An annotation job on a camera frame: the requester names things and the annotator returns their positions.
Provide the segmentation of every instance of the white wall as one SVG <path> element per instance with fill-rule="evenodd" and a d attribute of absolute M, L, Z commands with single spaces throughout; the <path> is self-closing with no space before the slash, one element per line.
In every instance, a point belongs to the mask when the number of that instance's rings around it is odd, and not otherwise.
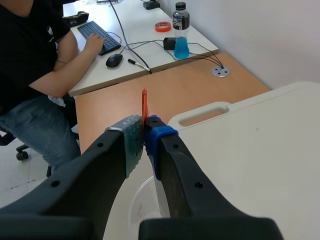
<path fill-rule="evenodd" d="M 159 0 L 169 15 L 179 0 Z M 320 82 L 320 0 L 184 0 L 191 24 L 271 88 Z"/>

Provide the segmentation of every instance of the orange plastic piece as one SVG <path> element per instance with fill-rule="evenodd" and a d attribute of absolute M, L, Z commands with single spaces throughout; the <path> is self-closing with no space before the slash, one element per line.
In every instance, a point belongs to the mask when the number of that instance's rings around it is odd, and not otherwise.
<path fill-rule="evenodd" d="M 148 102 L 147 102 L 147 90 L 144 88 L 142 90 L 142 118 L 143 126 L 146 123 L 146 119 L 149 117 Z"/>

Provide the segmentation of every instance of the water bottle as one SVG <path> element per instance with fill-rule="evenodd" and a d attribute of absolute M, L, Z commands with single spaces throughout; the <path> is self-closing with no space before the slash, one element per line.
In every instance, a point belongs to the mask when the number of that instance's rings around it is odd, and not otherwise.
<path fill-rule="evenodd" d="M 189 56 L 188 28 L 190 26 L 190 14 L 186 10 L 185 2 L 178 2 L 173 13 L 173 29 L 175 34 L 174 56 L 177 59 L 186 59 Z"/>

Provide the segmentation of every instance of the person's arm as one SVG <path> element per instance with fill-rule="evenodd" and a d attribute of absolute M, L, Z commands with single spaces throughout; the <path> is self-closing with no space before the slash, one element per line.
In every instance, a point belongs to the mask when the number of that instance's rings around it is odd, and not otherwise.
<path fill-rule="evenodd" d="M 70 63 L 78 55 L 78 43 L 75 35 L 70 30 L 65 36 L 56 41 L 58 44 L 57 59 L 65 63 Z M 57 61 L 55 63 L 53 71 L 57 71 L 64 67 L 63 62 Z"/>
<path fill-rule="evenodd" d="M 95 56 L 101 51 L 105 38 L 91 34 L 84 50 L 57 71 L 49 72 L 29 86 L 43 94 L 61 98 L 66 95 L 86 74 Z"/>

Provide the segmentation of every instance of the black t-shirt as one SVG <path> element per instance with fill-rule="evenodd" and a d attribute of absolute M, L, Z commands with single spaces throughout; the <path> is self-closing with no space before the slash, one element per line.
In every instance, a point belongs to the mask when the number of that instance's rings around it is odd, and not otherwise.
<path fill-rule="evenodd" d="M 0 4 L 0 115 L 42 93 L 29 87 L 52 72 L 56 40 L 70 28 L 44 0 L 34 0 L 28 17 Z"/>

